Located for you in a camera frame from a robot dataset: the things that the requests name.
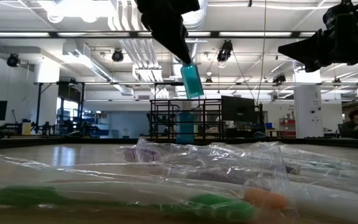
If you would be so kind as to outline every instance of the orange object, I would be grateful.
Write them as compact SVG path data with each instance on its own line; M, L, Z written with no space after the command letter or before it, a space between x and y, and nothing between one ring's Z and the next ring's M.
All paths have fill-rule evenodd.
M259 208L271 208L284 210L287 204L285 197L266 190L248 189L244 195L244 200Z

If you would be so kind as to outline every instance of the person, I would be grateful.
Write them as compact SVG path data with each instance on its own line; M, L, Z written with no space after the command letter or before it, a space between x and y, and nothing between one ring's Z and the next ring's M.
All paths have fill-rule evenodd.
M344 138L358 138L358 110L349 113L348 122L345 122L342 127L342 137Z

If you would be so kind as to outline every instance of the blue wall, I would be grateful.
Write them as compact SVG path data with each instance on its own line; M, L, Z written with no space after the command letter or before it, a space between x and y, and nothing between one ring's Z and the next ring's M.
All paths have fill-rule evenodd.
M138 138L140 134L149 134L148 111L113 111L110 112L110 138L122 138L124 129L128 129L130 138Z

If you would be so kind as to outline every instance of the teal container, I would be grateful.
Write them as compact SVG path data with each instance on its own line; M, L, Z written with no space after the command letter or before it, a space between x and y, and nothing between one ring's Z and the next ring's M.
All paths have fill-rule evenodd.
M178 113L177 121L184 121L179 123L177 129L177 143L191 144L194 142L194 115L192 112Z
M192 99L194 97L203 96L204 90L197 66L193 64L183 64L180 71L183 83L185 84L187 98Z

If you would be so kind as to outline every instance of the table surface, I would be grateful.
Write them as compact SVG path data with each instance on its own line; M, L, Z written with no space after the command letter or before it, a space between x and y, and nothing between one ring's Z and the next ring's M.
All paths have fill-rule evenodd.
M113 144L66 144L54 146L36 146L23 147L14 149L0 149L0 154L16 157L21 159L28 159L42 162L51 166L72 166L75 164L91 164L91 163L112 163L121 162L122 158L114 158L117 154L114 151L115 147L122 145ZM327 147L327 146L312 146L312 145L291 145L291 147L302 149L305 151L324 154L327 156L334 156L343 159L352 159L358 161L358 149ZM128 213L119 214L118 217L111 218L111 213L100 212L98 214L90 213L85 215L81 212L45 212L33 211L28 212L20 210L0 210L0 223L109 223L117 218L122 223L194 223L184 220L172 220L165 218L152 218L148 214L144 214L147 218L144 219L140 213L128 215ZM310 218L301 216L297 223L343 223L337 220L330 220L327 218Z

